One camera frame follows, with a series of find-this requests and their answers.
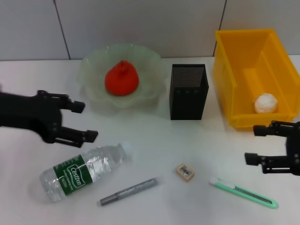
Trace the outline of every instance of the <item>gray wall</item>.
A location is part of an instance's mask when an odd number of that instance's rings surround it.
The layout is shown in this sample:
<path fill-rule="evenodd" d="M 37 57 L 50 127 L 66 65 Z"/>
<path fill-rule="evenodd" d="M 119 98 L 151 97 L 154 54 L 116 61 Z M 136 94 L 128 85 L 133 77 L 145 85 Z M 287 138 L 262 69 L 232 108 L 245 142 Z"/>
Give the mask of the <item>gray wall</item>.
<path fill-rule="evenodd" d="M 69 59 L 67 48 L 71 59 L 82 59 L 128 42 L 163 57 L 212 56 L 219 28 L 274 28 L 287 52 L 300 54 L 299 0 L 56 0 L 56 6 L 66 44 L 53 0 L 0 0 L 0 60 Z"/>

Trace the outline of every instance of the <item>eraser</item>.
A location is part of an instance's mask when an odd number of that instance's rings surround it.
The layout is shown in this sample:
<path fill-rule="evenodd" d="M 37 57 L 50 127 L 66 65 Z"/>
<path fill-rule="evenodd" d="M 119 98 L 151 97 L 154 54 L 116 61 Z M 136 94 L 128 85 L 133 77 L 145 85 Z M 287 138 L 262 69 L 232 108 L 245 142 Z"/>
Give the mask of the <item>eraser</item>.
<path fill-rule="evenodd" d="M 195 172 L 191 169 L 191 167 L 184 163 L 177 167 L 176 173 L 186 182 L 189 182 L 189 180 L 195 175 Z"/>

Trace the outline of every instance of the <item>green bottle label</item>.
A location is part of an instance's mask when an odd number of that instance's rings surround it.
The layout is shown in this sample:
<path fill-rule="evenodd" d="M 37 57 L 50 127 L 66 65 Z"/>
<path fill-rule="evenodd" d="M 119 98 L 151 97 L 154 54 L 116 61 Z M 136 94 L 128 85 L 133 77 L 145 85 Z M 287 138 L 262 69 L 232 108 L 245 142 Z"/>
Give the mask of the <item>green bottle label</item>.
<path fill-rule="evenodd" d="M 65 195 L 69 195 L 93 182 L 90 172 L 78 155 L 53 167 Z"/>

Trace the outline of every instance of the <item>pen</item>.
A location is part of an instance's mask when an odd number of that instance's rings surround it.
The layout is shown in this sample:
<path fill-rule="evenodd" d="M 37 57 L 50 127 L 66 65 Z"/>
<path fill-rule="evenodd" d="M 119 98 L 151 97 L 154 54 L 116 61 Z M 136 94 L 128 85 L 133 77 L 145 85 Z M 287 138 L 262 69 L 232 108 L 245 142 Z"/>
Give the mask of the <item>pen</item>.
<path fill-rule="evenodd" d="M 136 193 L 139 193 L 139 192 L 141 192 L 143 190 L 146 190 L 148 188 L 154 187 L 157 184 L 158 184 L 158 180 L 156 178 L 153 178 L 153 179 L 144 181 L 142 183 L 139 183 L 137 185 L 131 186 L 129 188 L 126 188 L 126 189 L 124 189 L 122 191 L 118 191 L 117 193 L 115 193 L 113 195 L 110 195 L 110 196 L 108 196 L 106 198 L 103 198 L 103 199 L 100 200 L 100 203 L 101 203 L 102 206 L 103 205 L 107 205 L 109 203 L 118 201 L 120 199 L 132 196 L 132 195 L 134 195 Z"/>
<path fill-rule="evenodd" d="M 278 208 L 278 203 L 270 198 L 264 197 L 262 195 L 256 194 L 252 191 L 248 191 L 242 187 L 236 186 L 229 182 L 226 182 L 220 178 L 211 177 L 210 184 L 214 185 L 225 191 L 229 191 L 235 195 L 241 196 L 243 198 L 249 199 L 253 202 L 259 203 L 261 205 L 267 206 L 272 209 Z"/>

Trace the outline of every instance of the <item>tile grout line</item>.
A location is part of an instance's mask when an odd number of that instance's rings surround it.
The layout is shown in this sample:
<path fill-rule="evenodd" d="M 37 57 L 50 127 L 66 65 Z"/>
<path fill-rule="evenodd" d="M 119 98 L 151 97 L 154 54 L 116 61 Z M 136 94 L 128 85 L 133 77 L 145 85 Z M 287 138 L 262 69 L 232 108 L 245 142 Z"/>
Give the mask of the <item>tile grout line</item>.
<path fill-rule="evenodd" d="M 66 41 L 65 34 L 64 34 L 64 30 L 62 28 L 61 21 L 60 21 L 60 14 L 58 13 L 57 5 L 56 5 L 56 0 L 53 0 L 53 4 L 55 6 L 55 10 L 56 10 L 56 15 L 57 15 L 57 18 L 58 18 L 58 22 L 60 23 L 60 31 L 61 31 L 62 37 L 64 39 L 64 42 L 65 42 L 65 47 L 66 47 L 66 50 L 67 50 L 67 56 L 69 57 L 69 60 L 71 60 L 70 53 L 69 53 L 69 48 L 68 48 L 67 41 Z"/>
<path fill-rule="evenodd" d="M 222 16 L 221 16 L 221 21 L 220 21 L 219 30 L 221 30 L 221 26 L 222 26 L 222 22 L 223 22 L 223 17 L 224 17 L 224 13 L 225 13 L 226 4 L 227 4 L 227 0 L 225 0 L 225 4 L 224 4 Z M 215 56 L 216 47 L 217 47 L 217 41 L 215 43 L 215 48 L 214 48 L 214 52 L 213 52 L 212 56 Z"/>

